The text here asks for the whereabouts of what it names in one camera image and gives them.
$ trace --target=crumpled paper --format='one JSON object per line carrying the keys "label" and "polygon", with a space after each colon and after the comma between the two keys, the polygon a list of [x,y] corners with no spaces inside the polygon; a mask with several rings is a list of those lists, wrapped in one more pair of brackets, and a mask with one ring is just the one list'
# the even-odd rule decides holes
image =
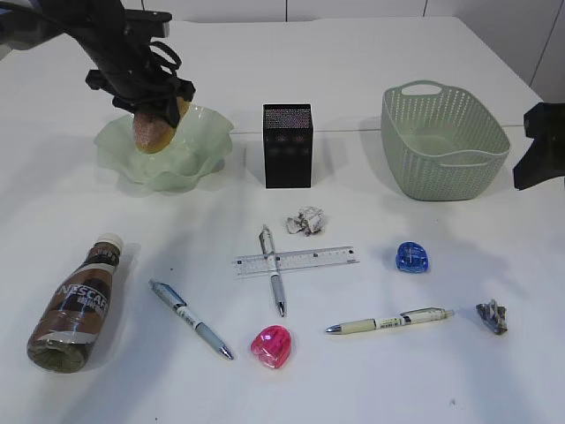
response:
{"label": "crumpled paper", "polygon": [[496,300],[477,305],[477,312],[485,325],[494,334],[500,335],[508,331],[506,325],[506,307],[499,307]]}
{"label": "crumpled paper", "polygon": [[298,216],[290,216],[286,218],[286,230],[290,234],[297,234],[301,231],[305,236],[310,236],[320,232],[326,224],[326,216],[324,211],[314,206],[300,208]]}

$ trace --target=black box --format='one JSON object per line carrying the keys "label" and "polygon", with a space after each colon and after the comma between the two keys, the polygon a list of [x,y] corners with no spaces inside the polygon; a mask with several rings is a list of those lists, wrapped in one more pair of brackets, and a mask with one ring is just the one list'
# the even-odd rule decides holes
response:
{"label": "black box", "polygon": [[267,188],[310,188],[313,150],[309,104],[263,105]]}

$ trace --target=transparent ruler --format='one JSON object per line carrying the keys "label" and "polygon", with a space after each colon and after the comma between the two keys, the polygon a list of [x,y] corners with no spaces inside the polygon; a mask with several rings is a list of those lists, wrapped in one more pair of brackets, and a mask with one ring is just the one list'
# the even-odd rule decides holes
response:
{"label": "transparent ruler", "polygon": [[[351,246],[284,252],[275,255],[278,268],[281,271],[358,263],[355,250]],[[265,254],[238,256],[232,263],[238,276],[251,276],[269,272]]]}

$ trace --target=white pen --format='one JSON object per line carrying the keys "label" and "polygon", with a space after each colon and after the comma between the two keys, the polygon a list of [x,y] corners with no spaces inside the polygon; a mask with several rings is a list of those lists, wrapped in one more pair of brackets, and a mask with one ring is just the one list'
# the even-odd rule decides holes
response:
{"label": "white pen", "polygon": [[281,316],[286,315],[286,298],[284,297],[283,281],[281,280],[281,273],[278,264],[276,263],[275,243],[273,243],[273,236],[271,230],[263,225],[263,231],[259,235],[259,242],[263,254],[267,256],[268,270],[271,273],[271,288],[273,289],[273,297],[275,298],[276,308],[281,313]]}
{"label": "white pen", "polygon": [[188,325],[196,331],[196,333],[204,339],[206,343],[216,352],[220,353],[225,359],[233,360],[234,356],[228,349],[228,346],[204,323],[200,320],[186,305],[173,288],[164,283],[155,280],[149,280],[151,289],[157,296],[161,298],[169,307],[175,311]]}
{"label": "white pen", "polygon": [[400,318],[388,318],[386,320],[375,321],[373,318],[369,320],[344,322],[343,324],[332,325],[326,329],[329,334],[350,334],[359,333],[361,331],[373,331],[375,329],[391,329],[393,327],[401,327],[403,325],[419,324],[421,322],[430,322],[445,320],[453,316],[454,311],[445,310],[439,307],[427,307],[425,309],[416,309],[415,311],[403,312]]}

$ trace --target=white table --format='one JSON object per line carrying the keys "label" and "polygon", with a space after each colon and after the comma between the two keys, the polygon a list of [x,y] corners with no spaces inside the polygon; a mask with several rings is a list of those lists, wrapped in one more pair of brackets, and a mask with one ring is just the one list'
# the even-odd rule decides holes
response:
{"label": "white table", "polygon": [[[173,22],[170,33],[167,43],[184,60],[179,75],[196,86],[195,102],[231,119],[237,133],[262,131],[266,102],[310,102],[319,131],[378,129],[383,92],[413,80],[470,90],[502,125],[521,125],[539,101],[456,18]],[[87,134],[97,132],[120,112],[105,93],[85,87],[92,67],[68,37],[31,54],[13,51],[0,66],[1,116],[27,122],[33,114],[46,125],[66,117]],[[56,92],[48,90],[53,86]]]}

